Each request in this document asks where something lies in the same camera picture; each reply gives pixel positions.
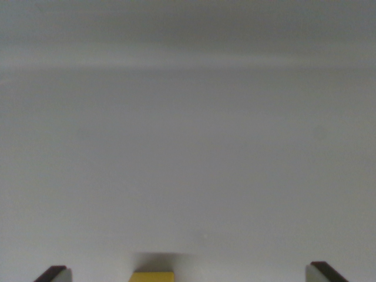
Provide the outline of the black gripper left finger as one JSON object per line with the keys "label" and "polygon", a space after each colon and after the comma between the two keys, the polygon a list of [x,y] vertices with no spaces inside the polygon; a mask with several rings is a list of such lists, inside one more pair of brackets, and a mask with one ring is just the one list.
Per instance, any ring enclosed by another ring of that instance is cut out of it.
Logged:
{"label": "black gripper left finger", "polygon": [[72,282],[72,270],[66,266],[50,266],[34,282]]}

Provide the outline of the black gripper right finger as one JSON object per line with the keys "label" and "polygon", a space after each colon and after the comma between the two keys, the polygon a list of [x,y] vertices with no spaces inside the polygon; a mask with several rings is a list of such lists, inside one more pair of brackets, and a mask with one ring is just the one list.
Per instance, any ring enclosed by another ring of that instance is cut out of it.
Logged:
{"label": "black gripper right finger", "polygon": [[305,267],[305,282],[348,282],[326,261],[312,261]]}

